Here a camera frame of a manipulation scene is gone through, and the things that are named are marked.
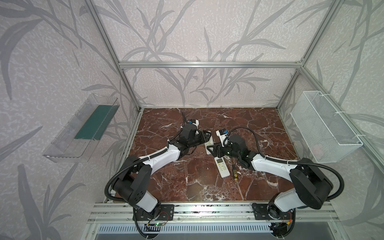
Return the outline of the black yellow screwdriver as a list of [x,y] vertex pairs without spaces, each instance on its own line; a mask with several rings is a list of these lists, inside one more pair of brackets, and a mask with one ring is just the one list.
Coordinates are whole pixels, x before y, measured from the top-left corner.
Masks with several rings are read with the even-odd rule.
[[232,174],[233,174],[234,180],[238,181],[239,174],[238,174],[237,164],[235,163],[234,160],[232,160]]

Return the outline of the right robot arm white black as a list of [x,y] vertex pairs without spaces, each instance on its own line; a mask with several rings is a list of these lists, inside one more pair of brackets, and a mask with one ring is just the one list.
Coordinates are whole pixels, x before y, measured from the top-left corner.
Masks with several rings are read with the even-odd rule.
[[293,184],[292,189],[276,194],[269,201],[267,209],[271,214],[296,208],[319,210],[324,202],[337,198],[345,189],[342,175],[333,168],[307,158],[290,161],[270,157],[262,153],[259,145],[256,151],[251,151],[245,140],[232,130],[223,129],[217,135],[220,142],[206,147],[213,157],[235,158],[244,168],[269,173]]

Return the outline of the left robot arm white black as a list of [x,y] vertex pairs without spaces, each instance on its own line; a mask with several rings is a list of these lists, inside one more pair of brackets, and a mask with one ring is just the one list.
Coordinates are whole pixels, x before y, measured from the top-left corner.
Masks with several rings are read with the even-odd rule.
[[154,218],[160,214],[161,203],[148,192],[152,174],[188,155],[191,148],[207,143],[211,136],[210,131],[199,129],[198,120],[183,118],[179,132],[167,140],[164,148],[146,156],[126,158],[120,170],[108,180],[104,189],[106,198],[125,202]]

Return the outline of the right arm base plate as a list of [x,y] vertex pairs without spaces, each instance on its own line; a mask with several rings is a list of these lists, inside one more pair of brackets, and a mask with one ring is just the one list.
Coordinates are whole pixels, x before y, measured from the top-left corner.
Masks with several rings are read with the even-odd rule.
[[270,206],[269,204],[252,203],[252,210],[255,220],[291,222],[293,219],[292,210],[288,212],[282,212],[277,207]]

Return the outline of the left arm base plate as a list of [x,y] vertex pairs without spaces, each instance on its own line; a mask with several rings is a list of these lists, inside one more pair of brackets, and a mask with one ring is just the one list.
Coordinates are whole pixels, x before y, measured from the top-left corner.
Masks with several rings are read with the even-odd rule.
[[142,208],[134,208],[134,214],[138,221],[172,221],[175,213],[175,205],[160,204],[155,206],[151,212],[146,212]]

